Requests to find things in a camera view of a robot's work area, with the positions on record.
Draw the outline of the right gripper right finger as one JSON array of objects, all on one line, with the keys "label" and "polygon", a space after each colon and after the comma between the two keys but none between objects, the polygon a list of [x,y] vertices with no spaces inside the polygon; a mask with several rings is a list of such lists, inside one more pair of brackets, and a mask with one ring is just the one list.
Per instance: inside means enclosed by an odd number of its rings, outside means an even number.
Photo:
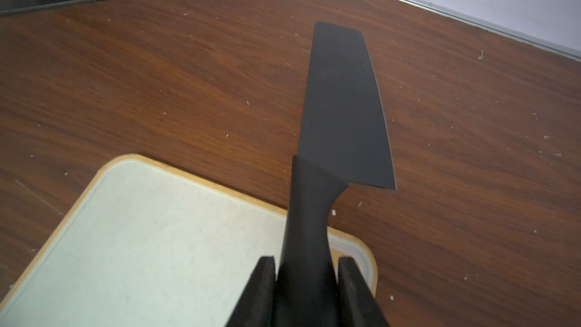
[{"label": "right gripper right finger", "polygon": [[389,326],[352,257],[338,260],[338,286],[341,326]]}]

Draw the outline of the cream cutting board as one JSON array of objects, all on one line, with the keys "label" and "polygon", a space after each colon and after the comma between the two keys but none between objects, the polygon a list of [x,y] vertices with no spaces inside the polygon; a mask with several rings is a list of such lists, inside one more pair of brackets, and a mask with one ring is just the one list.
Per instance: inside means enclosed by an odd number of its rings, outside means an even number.
[{"label": "cream cutting board", "polygon": [[[106,164],[1,304],[3,326],[226,326],[287,209],[137,155]],[[327,227],[373,296],[367,245]]]}]

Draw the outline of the black kitchen knife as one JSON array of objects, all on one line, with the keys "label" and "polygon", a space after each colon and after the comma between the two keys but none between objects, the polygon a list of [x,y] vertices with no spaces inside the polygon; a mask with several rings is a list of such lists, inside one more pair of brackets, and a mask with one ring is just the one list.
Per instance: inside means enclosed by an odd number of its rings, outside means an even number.
[{"label": "black kitchen knife", "polygon": [[351,183],[396,189],[384,109],[363,34],[314,27],[290,204],[275,285],[275,326],[341,326],[332,206]]}]

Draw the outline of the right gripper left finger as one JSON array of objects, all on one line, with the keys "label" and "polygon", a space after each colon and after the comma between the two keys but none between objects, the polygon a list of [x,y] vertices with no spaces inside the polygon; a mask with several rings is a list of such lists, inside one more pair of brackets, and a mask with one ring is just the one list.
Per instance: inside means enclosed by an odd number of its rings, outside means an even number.
[{"label": "right gripper left finger", "polygon": [[226,326],[271,326],[275,282],[275,258],[261,257]]}]

